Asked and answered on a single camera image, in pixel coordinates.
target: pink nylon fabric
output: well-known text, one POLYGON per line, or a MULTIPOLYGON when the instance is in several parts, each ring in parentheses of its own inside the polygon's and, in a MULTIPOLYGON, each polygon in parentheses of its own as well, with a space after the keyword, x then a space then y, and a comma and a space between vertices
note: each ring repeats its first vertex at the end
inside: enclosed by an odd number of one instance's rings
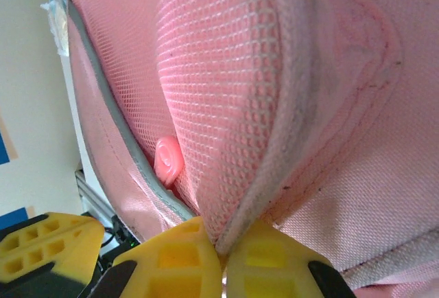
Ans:
MULTIPOLYGON (((178 139, 175 189, 218 249, 265 210, 347 271, 439 225, 439 0, 73 2, 148 159, 159 138, 178 139)), ((117 211, 149 237, 172 214, 133 170, 77 49, 94 165, 117 211)), ((386 283, 439 276, 430 264, 414 272, 386 283)))
MULTIPOLYGON (((434 60, 439 0, 374 2, 390 15, 403 47, 392 97, 347 152, 340 155, 343 149, 327 144, 304 158, 286 182, 293 189, 282 191, 267 212, 285 233, 328 256, 340 270, 439 224, 439 62, 434 60), (318 161, 319 155, 330 161, 318 161), (315 189, 319 192, 292 214, 300 205, 298 192, 315 189)), ((434 274, 439 276, 437 268, 434 274)))
POLYGON ((96 175, 116 213, 147 240, 181 223, 153 194, 134 164, 102 99, 91 63, 69 19, 69 47, 81 128, 96 175))

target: gray edge binding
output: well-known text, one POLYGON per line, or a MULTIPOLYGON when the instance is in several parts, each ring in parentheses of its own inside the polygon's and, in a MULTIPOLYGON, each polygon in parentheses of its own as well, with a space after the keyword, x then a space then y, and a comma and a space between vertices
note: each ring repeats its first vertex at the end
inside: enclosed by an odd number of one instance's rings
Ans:
POLYGON ((73 20, 76 29, 80 33, 82 43, 93 67, 93 71, 95 72, 97 85, 101 91, 105 105, 107 106, 112 120, 116 124, 116 127, 119 129, 123 142, 125 143, 126 148, 128 149, 128 152, 130 153, 132 160, 136 164, 137 169, 141 173, 143 179, 155 193, 155 195, 157 195, 163 201, 163 203, 166 204, 173 212, 175 212, 183 221, 194 217, 195 214, 185 204, 183 204, 172 193, 168 192, 166 188, 163 187, 162 183, 159 181, 153 169, 151 168, 150 163, 143 154, 142 149, 140 149, 139 144, 137 143, 130 128, 128 127, 128 124, 125 121, 125 117, 117 106, 104 71, 102 70, 99 58, 90 41, 90 38, 88 37, 82 17, 72 0, 69 0, 68 11, 70 18, 73 20))
POLYGON ((341 273, 346 283, 352 289, 357 289, 435 260, 439 260, 437 226, 341 273))

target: seam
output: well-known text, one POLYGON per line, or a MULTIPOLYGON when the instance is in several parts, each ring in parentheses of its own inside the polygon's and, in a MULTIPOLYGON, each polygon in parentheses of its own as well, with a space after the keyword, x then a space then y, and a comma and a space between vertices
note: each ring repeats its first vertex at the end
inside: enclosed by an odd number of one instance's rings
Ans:
MULTIPOLYGON (((359 264, 344 269, 342 271, 340 271, 340 273, 345 277, 345 279, 348 281, 350 279, 352 279, 352 275, 354 274, 358 274, 359 272, 362 271, 363 268, 373 268, 374 264, 383 264, 385 263, 386 260, 392 260, 393 255, 396 255, 395 259, 400 260, 401 258, 397 255, 397 253, 406 253, 406 254, 410 254, 413 255, 413 253, 411 253, 412 251, 410 251, 410 245, 413 244, 415 245, 414 248, 416 248, 416 246, 419 246, 420 244, 422 244, 422 240, 428 239, 429 236, 431 236, 430 240, 432 240, 433 242, 437 242, 439 240, 439 227, 435 227, 433 229, 430 229, 429 231, 426 231, 418 236, 415 236, 412 239, 409 239, 407 241, 405 241, 404 243, 401 243, 399 245, 396 245, 394 248, 391 248, 383 253, 380 253, 374 257, 371 257, 370 259, 364 261, 364 262, 360 262, 359 264)), ((379 281, 380 279, 386 278, 387 276, 391 276, 395 273, 400 273, 402 271, 406 271, 407 269, 410 269, 412 267, 416 267, 419 266, 420 264, 424 264, 425 262, 430 262, 432 260, 437 260, 439 258, 439 248, 436 247, 436 252, 433 251, 433 253, 431 254, 430 258, 425 258, 425 256, 428 256, 427 253, 421 253, 420 255, 415 255, 415 259, 412 260, 412 262, 409 261, 409 264, 404 264, 403 261, 401 263, 396 264, 397 266, 399 266, 400 269, 397 270, 389 270, 388 272, 392 272, 392 273, 388 273, 387 275, 380 275, 378 272, 375 271, 375 274, 372 273, 370 275, 370 279, 368 280, 368 282, 365 282, 364 280, 362 281, 362 283, 360 284, 360 286, 367 286, 367 285, 371 285, 373 283, 375 283, 376 281, 379 281)))
MULTIPOLYGON (((100 124, 101 124, 101 128, 102 128, 102 130, 103 130, 103 132, 104 132, 104 134, 105 134, 105 137, 106 137, 106 139, 107 139, 108 145, 110 146, 111 152, 112 152, 112 154, 115 156, 115 158, 116 158, 116 160, 117 160, 117 163, 119 164, 120 168, 123 170, 123 169, 124 169, 124 166, 123 166, 123 164, 122 164, 120 158, 117 156, 117 153, 115 152, 115 149, 113 148, 113 145, 112 145, 111 142, 110 142, 110 137, 108 136, 108 132, 107 132, 105 126, 104 126, 104 123, 103 123, 103 121, 102 121, 102 117, 99 115, 99 113, 97 113, 96 115, 97 115, 97 118, 98 118, 98 120, 99 120, 99 122, 100 122, 100 124)), ((83 135, 83 137, 85 137, 85 135, 84 135, 84 131, 82 130, 82 121, 80 121, 80 127, 81 127, 82 135, 83 135)), ((94 158, 92 159, 91 156, 90 156, 90 155, 93 154, 93 153, 91 152, 91 148, 90 148, 89 144, 88 144, 86 141, 84 141, 84 143, 85 143, 86 150, 87 150, 87 155, 89 155, 89 158, 90 158, 90 161, 91 161, 91 165, 92 165, 92 167, 93 167, 93 170, 94 170, 96 173, 99 174, 99 178, 98 178, 99 184, 100 184, 101 186, 104 186, 104 187, 105 187, 105 185, 103 185, 103 183, 102 183, 102 180, 100 179, 100 177, 101 177, 100 171, 96 168, 96 165, 95 165, 95 163, 96 163, 96 162, 95 162, 95 159, 94 159, 94 158)), ((149 198, 149 196, 147 195, 147 193, 142 189, 141 186, 139 186, 139 185, 137 184, 137 182, 136 182, 133 178, 130 177, 130 181, 133 182, 133 183, 135 184, 135 186, 138 188, 138 190, 140 190, 140 191, 141 191, 146 197, 149 198)), ((153 205, 154 205, 154 208, 156 209, 156 211, 157 211, 158 213, 160 213, 160 210, 158 209, 158 207, 157 207, 154 203, 153 203, 153 205)), ((133 234, 135 237, 140 236, 141 238, 143 238, 143 236, 142 236, 140 233, 138 233, 138 235, 136 236, 136 235, 134 234, 134 232, 131 230, 131 228, 130 228, 129 226, 126 226, 126 227, 128 228, 129 231, 132 232, 132 234, 133 234)))
MULTIPOLYGON (((366 7, 365 7, 365 5, 363 4, 363 2, 362 2, 361 0, 351 0, 351 1, 354 1, 356 4, 360 5, 361 8, 363 8, 363 9, 366 10, 366 7)), ((385 28, 384 28, 383 22, 382 22, 382 21, 378 21, 377 18, 376 18, 376 16, 375 16, 374 14, 371 14, 371 17, 374 19, 375 22, 378 22, 378 23, 379 23, 379 27, 380 27, 380 29, 381 29, 381 33, 382 33, 383 35, 385 35, 385 28)), ((384 61, 384 59, 385 59, 385 54, 388 52, 388 48, 389 48, 389 42, 386 41, 386 43, 385 43, 385 45, 384 45, 385 53, 384 53, 383 60, 382 60, 381 63, 379 64, 380 66, 383 64, 383 61, 384 61)), ((314 176, 313 181, 310 182, 308 185, 305 186, 305 188, 304 188, 303 191, 302 191, 301 197, 306 196, 306 195, 309 193, 310 188, 311 188, 313 185, 316 184, 316 182, 319 180, 320 176, 321 176, 324 172, 326 172, 326 171, 331 167, 331 165, 334 165, 334 164, 336 164, 336 163, 338 163, 338 162, 342 163, 342 160, 339 159, 339 156, 345 151, 346 145, 348 145, 350 142, 352 142, 353 137, 355 136, 355 134, 357 133, 357 131, 358 131, 359 128, 361 127, 364 118, 367 116, 367 114, 369 113, 370 109, 372 109, 372 108, 374 107, 375 102, 376 102, 376 99, 377 99, 377 97, 378 97, 379 94, 380 94, 379 92, 382 91, 382 90, 384 90, 385 88, 389 87, 389 86, 390 86, 390 81, 391 81, 391 80, 386 80, 381 86, 378 86, 377 84, 371 84, 371 82, 372 82, 372 78, 371 78, 371 79, 369 79, 367 82, 365 82, 362 86, 356 88, 356 90, 355 90, 355 99, 354 99, 354 101, 353 101, 353 104, 352 104, 351 107, 349 108, 348 115, 346 116, 346 119, 344 120, 343 124, 342 124, 342 125, 340 126, 340 128, 339 128, 339 129, 338 129, 338 130, 332 135, 332 137, 329 138, 329 139, 325 142, 325 144, 323 145, 323 147, 321 147, 321 149, 319 149, 319 151, 317 151, 317 153, 314 154, 314 156, 309 160, 308 164, 307 164, 307 165, 306 165, 306 166, 300 171, 300 173, 297 175, 297 177, 296 177, 296 178, 294 179, 294 181, 292 182, 292 184, 291 184, 292 187, 295 186, 295 184, 297 184, 297 182, 298 182, 299 180, 301 180, 301 178, 303 177, 303 175, 305 174, 305 172, 306 172, 306 171, 309 169, 309 167, 313 164, 315 158, 318 157, 318 156, 320 156, 325 150, 327 150, 328 145, 334 141, 334 139, 337 137, 337 134, 338 134, 339 132, 341 132, 342 130, 345 129, 345 127, 346 127, 346 123, 347 123, 347 122, 349 121, 349 119, 351 118, 351 115, 352 115, 353 109, 358 105, 358 101, 359 101, 360 95, 363 94, 362 92, 364 92, 366 89, 375 89, 376 91, 375 91, 375 93, 370 97, 370 100, 371 100, 370 105, 367 107, 367 109, 364 110, 363 115, 359 118, 358 122, 356 123, 356 125, 355 125, 355 127, 352 129, 352 131, 350 132, 349 136, 345 139, 345 141, 343 141, 343 142, 341 143, 341 145, 340 145, 340 147, 339 147, 339 150, 333 155, 333 157, 330 159, 330 161, 329 161, 326 165, 324 165, 323 168, 320 169, 320 171, 314 176)), ((379 115, 380 115, 381 112, 382 112, 382 109, 383 109, 383 108, 381 108, 381 110, 377 113, 377 116, 376 116, 376 117, 374 118, 374 120, 370 123, 369 128, 371 128, 371 127, 374 125, 374 123, 378 120, 379 115)), ((357 143, 359 144, 363 139, 364 139, 364 136, 361 137, 361 138, 358 140, 357 143)), ((290 204, 288 205, 287 208, 285 208, 283 211, 278 211, 277 214, 284 214, 284 213, 289 213, 289 212, 291 212, 291 211, 292 211, 292 207, 293 207, 293 205, 294 205, 294 203, 290 203, 290 204)), ((272 213, 272 209, 269 209, 267 213, 268 213, 268 215, 270 216, 270 218, 271 218, 274 222, 276 222, 276 221, 278 221, 278 220, 284 218, 284 216, 277 216, 277 217, 274 217, 274 215, 273 215, 273 213, 272 213)))
MULTIPOLYGON (((118 128, 119 133, 120 133, 120 135, 121 135, 121 137, 122 137, 122 139, 123 139, 123 142, 124 142, 126 148, 128 149, 128 152, 130 153, 130 156, 132 157, 134 163, 136 164, 136 167, 137 167, 138 171, 140 172, 140 174, 142 175, 143 179, 144 179, 145 182, 147 183, 147 182, 148 182, 148 180, 147 180, 147 177, 148 177, 148 176, 146 175, 146 173, 145 173, 145 171, 144 171, 144 169, 143 169, 143 166, 141 166, 141 163, 142 163, 142 162, 140 162, 139 158, 138 158, 136 155, 134 155, 134 150, 133 150, 132 148, 130 148, 130 147, 128 146, 128 144, 127 144, 127 140, 133 140, 134 143, 135 143, 135 146, 136 146, 138 149, 140 149, 140 147, 139 147, 137 141, 134 139, 134 137, 128 136, 128 135, 130 134, 130 130, 129 130, 129 128, 125 128, 125 127, 122 128, 123 124, 120 123, 119 120, 116 120, 116 119, 115 119, 115 114, 114 114, 114 112, 115 112, 115 111, 116 111, 116 112, 117 112, 117 111, 120 111, 119 108, 117 108, 117 105, 115 104, 115 108, 116 108, 116 109, 113 110, 113 111, 111 111, 111 109, 110 109, 110 108, 108 107, 108 105, 107 105, 106 99, 105 99, 104 94, 103 94, 103 92, 102 92, 102 87, 103 87, 104 84, 106 84, 106 81, 105 81, 105 82, 102 82, 102 80, 100 80, 100 79, 98 78, 98 77, 102 76, 102 77, 105 79, 105 74, 104 74, 104 72, 103 72, 103 70, 102 70, 102 66, 101 66, 101 64, 100 64, 99 58, 98 58, 98 56, 97 56, 95 50, 93 49, 92 42, 91 42, 91 40, 89 39, 89 37, 87 36, 86 28, 85 28, 84 22, 82 21, 82 18, 81 18, 81 16, 80 16, 80 13, 79 13, 79 11, 76 9, 76 7, 75 7, 74 3, 72 2, 72 0, 69 0, 69 16, 70 16, 71 20, 75 23, 75 27, 76 27, 77 31, 79 32, 80 38, 81 38, 81 40, 82 40, 82 44, 83 44, 83 46, 84 46, 84 48, 85 48, 85 50, 86 50, 86 52, 87 52, 88 59, 90 60, 91 65, 92 65, 92 68, 93 68, 93 71, 94 71, 94 73, 95 73, 95 79, 96 79, 97 85, 98 85, 98 87, 99 87, 99 91, 100 91, 100 93, 101 93, 101 95, 102 95, 102 98, 103 98, 103 100, 104 100, 104 103, 105 103, 106 106, 107 106, 107 109, 108 109, 108 111, 109 111, 109 113, 110 113, 110 116, 112 117, 112 120, 113 120, 115 126, 118 128), (93 65, 93 61, 92 61, 92 58, 91 58, 91 57, 93 57, 93 58, 95 59, 95 62, 96 62, 95 65, 93 65), (95 68, 95 67, 97 67, 97 66, 99 66, 99 69, 100 69, 100 72, 99 72, 99 73, 97 73, 97 69, 95 68)), ((110 92, 110 98, 112 98, 112 101, 115 103, 115 101, 114 101, 114 96, 112 95, 111 92, 110 92)), ((188 209, 188 210, 187 210, 187 213, 188 213, 189 217, 188 217, 188 216, 184 216, 184 215, 183 215, 183 214, 182 214, 177 208, 175 208, 173 205, 171 205, 171 204, 167 201, 167 198, 166 198, 166 197, 161 196, 162 194, 168 194, 167 192, 164 192, 164 191, 163 191, 163 192, 158 192, 157 189, 154 187, 154 185, 149 185, 148 183, 147 183, 147 185, 148 185, 148 187, 151 189, 151 191, 152 191, 153 193, 155 193, 155 195, 159 198, 159 200, 161 200, 166 206, 168 206, 168 208, 170 208, 170 209, 171 209, 175 214, 177 214, 182 220, 188 220, 188 219, 190 218, 190 216, 193 215, 192 212, 189 211, 189 209, 188 209)))
MULTIPOLYGON (((284 58, 283 58, 283 52, 282 52, 283 39, 282 39, 282 29, 281 29, 281 22, 280 22, 281 20, 279 19, 279 13, 278 13, 278 10, 275 6, 272 7, 272 12, 275 15, 275 21, 276 21, 275 24, 273 24, 273 29, 274 29, 275 35, 276 35, 276 38, 274 38, 274 40, 277 41, 277 43, 278 43, 278 51, 276 52, 276 57, 278 58, 280 68, 282 68, 284 58)), ((278 70, 276 72, 276 80, 277 80, 277 82, 276 82, 276 86, 277 86, 276 96, 278 97, 281 94, 281 89, 283 88, 283 85, 284 85, 283 80, 282 80, 282 70, 278 70)), ((241 205, 242 200, 249 194, 250 188, 252 187, 254 180, 257 177, 257 173, 258 173, 259 169, 261 168, 261 164, 266 162, 264 155, 266 154, 266 151, 269 148, 270 142, 273 140, 273 130, 274 130, 275 123, 278 121, 279 113, 277 110, 279 108, 280 108, 279 107, 279 98, 276 98, 276 104, 274 105, 274 117, 271 119, 271 122, 270 122, 270 134, 269 134, 269 137, 268 137, 263 149, 261 149, 261 151, 259 152, 259 154, 262 155, 263 158, 262 158, 261 162, 259 162, 256 171, 253 173, 253 175, 249 181, 249 186, 247 187, 247 189, 244 189, 241 192, 241 194, 239 194, 241 196, 240 197, 238 196, 237 201, 235 201, 234 203, 231 203, 231 207, 228 210, 230 214, 229 215, 226 214, 225 216, 222 216, 222 220, 219 222, 219 225, 217 226, 218 228, 215 230, 215 232, 218 233, 219 235, 216 239, 212 240, 214 245, 215 245, 215 248, 216 248, 217 242, 220 239, 224 240, 224 238, 228 235, 228 231, 230 230, 230 227, 232 226, 233 221, 236 219, 236 215, 237 215, 237 212, 239 211, 239 207, 241 205)))

